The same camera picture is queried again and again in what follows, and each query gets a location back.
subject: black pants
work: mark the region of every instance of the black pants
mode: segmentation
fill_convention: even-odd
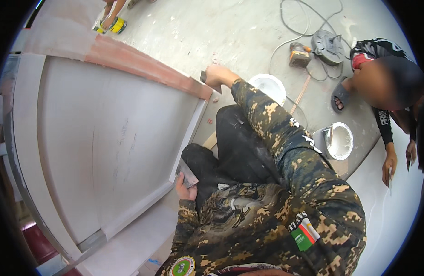
[[[198,144],[188,145],[182,153],[183,160],[199,180],[198,213],[220,183],[229,186],[244,182],[276,183],[286,187],[273,157],[253,131],[241,107],[225,106],[218,111],[216,136],[218,160],[212,151]]]

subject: camouflage jacket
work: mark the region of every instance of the camouflage jacket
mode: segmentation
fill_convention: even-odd
[[[366,244],[357,194],[284,108],[241,79],[231,92],[290,189],[235,185],[213,193],[199,216],[194,201],[180,200],[172,253],[156,275],[220,274],[252,263],[303,276],[350,275]]]

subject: flag patch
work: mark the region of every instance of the flag patch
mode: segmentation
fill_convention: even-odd
[[[320,238],[308,218],[304,218],[290,234],[295,239],[299,251],[306,251]]]

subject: gray slide sandal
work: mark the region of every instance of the gray slide sandal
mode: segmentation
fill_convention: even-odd
[[[336,113],[341,113],[342,110],[344,110],[345,106],[348,104],[348,99],[350,98],[350,93],[341,84],[342,81],[344,81],[346,78],[346,76],[341,77],[341,80],[339,81],[338,85],[336,85],[335,90],[333,90],[332,96],[330,98],[332,108]],[[339,109],[336,105],[335,97],[341,101],[343,105],[342,109]]]

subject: foot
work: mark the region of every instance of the foot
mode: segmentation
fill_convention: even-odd
[[[345,80],[341,82],[341,85],[345,88],[345,90],[347,90],[348,92],[351,92],[353,90],[352,78],[346,78]],[[344,108],[344,105],[342,104],[341,100],[338,99],[338,97],[335,96],[334,101],[339,110],[342,110],[342,108]]]
[[[131,1],[129,2],[129,4],[127,4],[127,9],[128,9],[128,10],[132,9],[132,7],[134,7],[134,6],[135,6],[135,4],[137,4],[137,3],[138,3],[138,1],[140,1],[140,0],[131,0]]]

